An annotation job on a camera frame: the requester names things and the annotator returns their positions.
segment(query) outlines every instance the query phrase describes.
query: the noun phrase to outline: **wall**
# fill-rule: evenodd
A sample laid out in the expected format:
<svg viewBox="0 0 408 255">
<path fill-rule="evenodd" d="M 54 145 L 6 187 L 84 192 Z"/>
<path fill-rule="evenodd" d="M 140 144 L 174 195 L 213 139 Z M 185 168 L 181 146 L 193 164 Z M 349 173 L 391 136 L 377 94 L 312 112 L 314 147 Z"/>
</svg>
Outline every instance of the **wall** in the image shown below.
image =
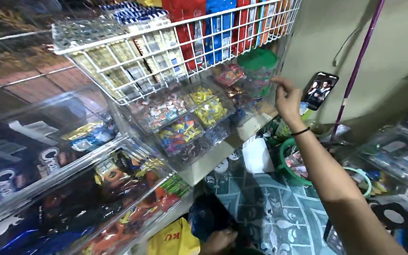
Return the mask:
<svg viewBox="0 0 408 255">
<path fill-rule="evenodd" d="M 301 88 L 318 71 L 340 77 L 326 102 L 313 116 L 321 123 L 336 120 L 376 4 L 375 0 L 303 0 L 282 75 Z M 360 31 L 340 54 L 339 66 L 333 66 L 338 50 L 357 28 L 361 28 Z M 408 1 L 387 0 L 342 119 L 357 127 L 358 133 L 367 133 L 407 112 Z"/>
</svg>

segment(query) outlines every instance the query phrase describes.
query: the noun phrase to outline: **yellow bag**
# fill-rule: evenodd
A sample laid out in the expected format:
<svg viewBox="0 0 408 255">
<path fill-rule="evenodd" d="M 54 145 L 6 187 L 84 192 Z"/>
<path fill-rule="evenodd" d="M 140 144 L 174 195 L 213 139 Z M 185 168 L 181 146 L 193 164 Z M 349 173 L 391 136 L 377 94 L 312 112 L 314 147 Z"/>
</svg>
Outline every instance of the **yellow bag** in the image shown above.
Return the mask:
<svg viewBox="0 0 408 255">
<path fill-rule="evenodd" d="M 162 0 L 136 0 L 139 4 L 144 6 L 161 7 Z"/>
<path fill-rule="evenodd" d="M 200 241 L 191 234 L 191 227 L 180 218 L 149 239 L 149 255 L 197 255 Z"/>
</svg>

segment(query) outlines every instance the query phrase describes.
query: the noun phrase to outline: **hand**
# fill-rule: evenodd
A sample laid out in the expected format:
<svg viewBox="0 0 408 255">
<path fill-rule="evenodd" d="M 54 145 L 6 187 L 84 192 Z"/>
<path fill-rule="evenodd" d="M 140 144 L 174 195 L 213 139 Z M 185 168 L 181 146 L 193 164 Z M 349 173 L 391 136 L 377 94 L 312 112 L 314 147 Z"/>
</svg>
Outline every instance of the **hand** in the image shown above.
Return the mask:
<svg viewBox="0 0 408 255">
<path fill-rule="evenodd" d="M 201 246 L 200 255 L 215 255 L 221 254 L 223 250 L 230 247 L 230 244 L 235 241 L 237 232 L 225 229 L 222 231 L 214 231 L 212 235 Z"/>
<path fill-rule="evenodd" d="M 281 118 L 291 129 L 293 126 L 301 126 L 302 118 L 299 108 L 302 90 L 294 88 L 291 81 L 279 76 L 272 77 L 270 81 L 278 84 L 275 103 Z"/>
</svg>

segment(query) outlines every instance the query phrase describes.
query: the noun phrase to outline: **wrist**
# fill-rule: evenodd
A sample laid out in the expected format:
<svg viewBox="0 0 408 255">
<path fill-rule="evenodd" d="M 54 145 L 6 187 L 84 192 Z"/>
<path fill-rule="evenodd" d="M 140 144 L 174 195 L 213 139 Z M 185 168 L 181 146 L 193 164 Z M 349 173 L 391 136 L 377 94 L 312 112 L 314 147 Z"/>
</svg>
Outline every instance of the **wrist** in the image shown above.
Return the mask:
<svg viewBox="0 0 408 255">
<path fill-rule="evenodd" d="M 302 120 L 288 121 L 286 122 L 286 124 L 291 130 L 291 133 L 298 133 L 306 129 L 306 125 L 303 123 Z"/>
</svg>

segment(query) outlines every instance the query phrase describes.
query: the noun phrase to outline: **smartphone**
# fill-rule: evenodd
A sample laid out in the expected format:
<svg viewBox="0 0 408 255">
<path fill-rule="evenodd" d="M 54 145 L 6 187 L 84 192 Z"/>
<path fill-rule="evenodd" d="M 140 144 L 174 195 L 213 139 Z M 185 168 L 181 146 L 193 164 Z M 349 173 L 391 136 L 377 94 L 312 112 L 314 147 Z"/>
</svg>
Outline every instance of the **smartphone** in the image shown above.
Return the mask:
<svg viewBox="0 0 408 255">
<path fill-rule="evenodd" d="M 322 102 L 336 85 L 340 78 L 336 75 L 318 72 L 305 93 L 303 102 L 308 103 L 308 108 L 315 111 L 319 109 Z"/>
</svg>

